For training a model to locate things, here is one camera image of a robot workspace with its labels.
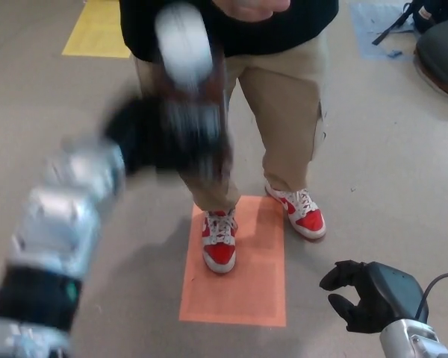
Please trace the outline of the person's bare hand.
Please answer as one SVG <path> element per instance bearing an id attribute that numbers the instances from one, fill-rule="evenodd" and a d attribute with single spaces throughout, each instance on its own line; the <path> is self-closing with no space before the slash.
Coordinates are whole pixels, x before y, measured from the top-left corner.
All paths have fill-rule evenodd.
<path id="1" fill-rule="evenodd" d="M 235 0 L 227 1 L 226 6 L 234 17 L 242 18 L 268 18 L 274 13 L 286 11 L 290 7 L 289 0 L 251 1 Z"/>

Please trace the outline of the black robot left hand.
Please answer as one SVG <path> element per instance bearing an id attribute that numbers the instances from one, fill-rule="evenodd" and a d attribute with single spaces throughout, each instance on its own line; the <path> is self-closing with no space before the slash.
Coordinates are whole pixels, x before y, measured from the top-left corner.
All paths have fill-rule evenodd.
<path id="1" fill-rule="evenodd" d="M 216 104 L 133 95 L 117 106 L 102 135 L 119 146 L 127 175 L 147 167 L 210 182 L 228 175 L 231 144 Z"/>

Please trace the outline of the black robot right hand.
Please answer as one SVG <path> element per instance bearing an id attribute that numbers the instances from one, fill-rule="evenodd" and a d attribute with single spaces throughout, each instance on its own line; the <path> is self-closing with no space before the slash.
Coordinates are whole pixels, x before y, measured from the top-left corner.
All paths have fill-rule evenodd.
<path id="1" fill-rule="evenodd" d="M 329 303 L 352 333 L 380 333 L 400 319 L 426 323 L 425 304 L 418 315 L 423 290 L 410 274 L 378 262 L 344 260 L 320 281 L 330 291 Z"/>

